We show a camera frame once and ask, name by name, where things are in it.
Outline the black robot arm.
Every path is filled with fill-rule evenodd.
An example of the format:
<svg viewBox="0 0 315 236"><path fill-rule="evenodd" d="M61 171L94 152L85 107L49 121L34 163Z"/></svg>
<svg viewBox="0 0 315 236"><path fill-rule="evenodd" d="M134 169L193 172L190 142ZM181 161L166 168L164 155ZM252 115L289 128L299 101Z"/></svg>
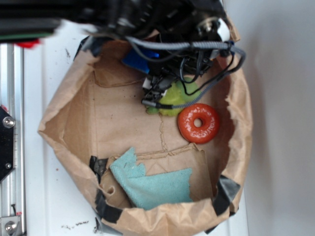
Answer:
<svg viewBox="0 0 315 236"><path fill-rule="evenodd" d="M31 45L48 37L62 20L95 27L101 42L122 39L149 63L143 104L160 102L175 80L201 76L218 54L232 51L227 15L219 0L3 0L2 43Z"/></svg>

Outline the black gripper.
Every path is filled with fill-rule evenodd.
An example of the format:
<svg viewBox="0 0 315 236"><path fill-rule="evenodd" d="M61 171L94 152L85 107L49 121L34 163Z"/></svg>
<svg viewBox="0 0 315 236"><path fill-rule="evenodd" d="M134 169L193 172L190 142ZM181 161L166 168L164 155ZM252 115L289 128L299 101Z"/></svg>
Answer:
<svg viewBox="0 0 315 236"><path fill-rule="evenodd" d="M190 85L207 72L213 65L213 50L199 50L180 53L170 60L151 58L148 61L149 72L143 84L145 91L142 104L146 106L167 106L162 98L169 97L170 92L179 85L183 95L192 98L199 88L189 92Z"/></svg>

